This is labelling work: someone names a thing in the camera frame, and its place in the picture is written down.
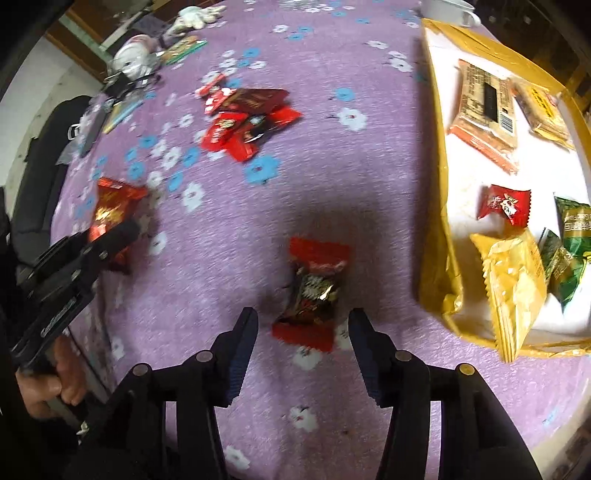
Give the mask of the left hand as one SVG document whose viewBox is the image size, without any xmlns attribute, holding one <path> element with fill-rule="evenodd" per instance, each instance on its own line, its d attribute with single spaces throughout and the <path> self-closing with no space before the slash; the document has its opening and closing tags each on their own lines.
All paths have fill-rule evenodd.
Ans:
<svg viewBox="0 0 591 480">
<path fill-rule="evenodd" d="M 59 336 L 53 343 L 56 374 L 15 374 L 19 390 L 29 415 L 48 419 L 56 414 L 48 402 L 60 397 L 65 404 L 78 405 L 87 393 L 83 365 L 67 336 Z"/>
</svg>

